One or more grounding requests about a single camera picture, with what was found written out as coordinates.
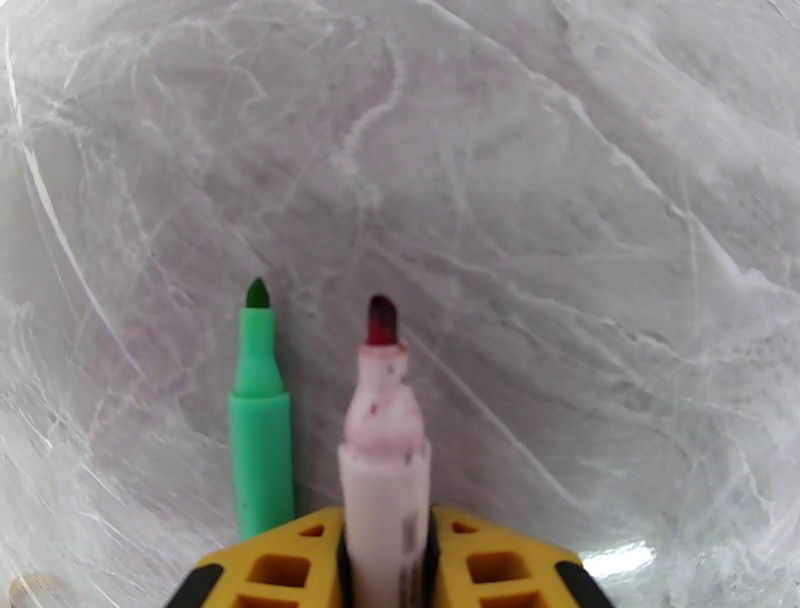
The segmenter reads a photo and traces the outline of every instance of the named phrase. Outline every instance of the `red marker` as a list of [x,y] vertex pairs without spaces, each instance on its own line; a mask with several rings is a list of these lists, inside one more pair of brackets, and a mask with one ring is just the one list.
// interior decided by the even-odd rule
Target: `red marker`
[[386,296],[370,301],[339,469],[355,608],[420,608],[431,446]]

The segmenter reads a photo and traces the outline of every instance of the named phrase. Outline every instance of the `label on marker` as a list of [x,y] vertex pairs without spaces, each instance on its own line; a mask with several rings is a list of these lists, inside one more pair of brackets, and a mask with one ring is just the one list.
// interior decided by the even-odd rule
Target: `label on marker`
[[403,554],[413,553],[417,548],[417,518],[418,513],[414,511],[403,518]]
[[400,571],[400,608],[419,608],[422,600],[422,560]]

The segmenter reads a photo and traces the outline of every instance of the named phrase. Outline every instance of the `red marker tip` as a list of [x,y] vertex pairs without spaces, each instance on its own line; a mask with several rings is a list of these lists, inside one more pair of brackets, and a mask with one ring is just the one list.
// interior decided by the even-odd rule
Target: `red marker tip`
[[397,343],[397,308],[389,298],[376,294],[369,302],[367,345],[393,346]]

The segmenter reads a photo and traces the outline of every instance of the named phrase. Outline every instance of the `green marker tip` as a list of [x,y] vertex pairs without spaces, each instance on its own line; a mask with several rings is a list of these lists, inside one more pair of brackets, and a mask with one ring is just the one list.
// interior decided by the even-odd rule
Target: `green marker tip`
[[253,281],[247,290],[245,306],[247,308],[269,308],[269,291],[261,277]]

